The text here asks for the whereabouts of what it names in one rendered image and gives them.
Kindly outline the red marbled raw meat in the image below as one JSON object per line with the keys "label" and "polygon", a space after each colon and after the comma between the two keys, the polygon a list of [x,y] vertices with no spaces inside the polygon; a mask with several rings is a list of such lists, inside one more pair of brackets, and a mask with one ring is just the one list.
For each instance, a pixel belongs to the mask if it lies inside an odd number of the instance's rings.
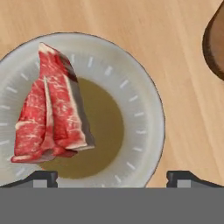
{"label": "red marbled raw meat", "polygon": [[66,55],[41,43],[40,71],[16,123],[13,163],[70,158],[95,147],[79,82]]}

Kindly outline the white plate with olive centre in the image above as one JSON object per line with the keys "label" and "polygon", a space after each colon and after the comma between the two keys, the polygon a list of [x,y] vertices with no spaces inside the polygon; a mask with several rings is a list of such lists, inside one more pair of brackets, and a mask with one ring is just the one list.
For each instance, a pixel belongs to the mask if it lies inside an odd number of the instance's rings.
{"label": "white plate with olive centre", "polygon": [[[13,164],[15,124],[39,76],[39,43],[65,54],[79,78],[95,148],[43,164]],[[165,115],[145,69],[119,46],[83,33],[32,39],[0,59],[0,186],[55,170],[60,187],[144,187],[165,141]]]}

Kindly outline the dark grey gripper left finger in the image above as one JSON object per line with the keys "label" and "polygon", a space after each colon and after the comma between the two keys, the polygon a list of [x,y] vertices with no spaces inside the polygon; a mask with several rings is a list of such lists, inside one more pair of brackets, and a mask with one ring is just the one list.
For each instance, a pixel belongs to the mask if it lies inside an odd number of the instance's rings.
{"label": "dark grey gripper left finger", "polygon": [[2,188],[57,188],[57,178],[56,171],[35,171],[27,178],[2,185]]}

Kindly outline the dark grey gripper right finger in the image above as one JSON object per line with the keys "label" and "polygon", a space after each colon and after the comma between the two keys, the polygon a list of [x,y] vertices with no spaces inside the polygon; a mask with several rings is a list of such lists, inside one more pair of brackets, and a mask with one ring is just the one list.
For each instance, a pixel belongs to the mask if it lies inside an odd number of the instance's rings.
{"label": "dark grey gripper right finger", "polygon": [[222,188],[222,185],[203,180],[190,171],[168,171],[166,173],[167,188]]}

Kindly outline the brown wooden cutting board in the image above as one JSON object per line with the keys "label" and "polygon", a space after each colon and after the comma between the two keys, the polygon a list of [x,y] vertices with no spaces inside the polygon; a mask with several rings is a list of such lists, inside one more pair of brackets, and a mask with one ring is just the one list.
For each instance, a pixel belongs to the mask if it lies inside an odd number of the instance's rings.
{"label": "brown wooden cutting board", "polygon": [[224,81],[224,0],[205,29],[202,50],[210,70]]}

